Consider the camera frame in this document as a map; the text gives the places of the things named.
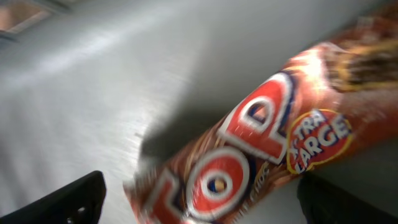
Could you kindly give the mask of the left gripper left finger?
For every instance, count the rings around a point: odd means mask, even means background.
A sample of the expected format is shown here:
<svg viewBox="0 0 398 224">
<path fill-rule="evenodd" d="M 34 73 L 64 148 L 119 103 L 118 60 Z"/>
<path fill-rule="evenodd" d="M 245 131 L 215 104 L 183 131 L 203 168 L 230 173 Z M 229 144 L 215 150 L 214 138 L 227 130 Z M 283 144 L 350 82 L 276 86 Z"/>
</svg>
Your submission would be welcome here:
<svg viewBox="0 0 398 224">
<path fill-rule="evenodd" d="M 104 175 L 96 170 L 1 217 L 1 224 L 97 224 L 105 197 Z"/>
</svg>

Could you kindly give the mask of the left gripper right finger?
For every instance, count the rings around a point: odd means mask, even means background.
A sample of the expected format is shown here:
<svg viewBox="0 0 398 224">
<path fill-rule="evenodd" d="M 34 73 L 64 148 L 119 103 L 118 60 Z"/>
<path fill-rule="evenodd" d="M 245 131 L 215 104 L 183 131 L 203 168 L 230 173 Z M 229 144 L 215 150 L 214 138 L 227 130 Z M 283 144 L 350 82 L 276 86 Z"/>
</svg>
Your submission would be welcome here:
<svg viewBox="0 0 398 224">
<path fill-rule="evenodd" d="M 309 224 L 397 224 L 397 217 L 313 174 L 301 178 L 297 198 Z"/>
</svg>

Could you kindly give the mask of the orange chocolate bar wrapper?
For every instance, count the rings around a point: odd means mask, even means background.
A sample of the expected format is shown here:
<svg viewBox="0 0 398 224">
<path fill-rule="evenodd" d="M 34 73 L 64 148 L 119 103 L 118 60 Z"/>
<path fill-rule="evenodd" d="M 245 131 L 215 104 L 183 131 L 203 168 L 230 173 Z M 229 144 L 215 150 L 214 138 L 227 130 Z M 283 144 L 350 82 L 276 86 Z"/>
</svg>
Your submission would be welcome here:
<svg viewBox="0 0 398 224">
<path fill-rule="evenodd" d="M 290 58 L 124 185 L 138 223 L 236 223 L 299 175 L 397 136 L 397 2 Z"/>
</svg>

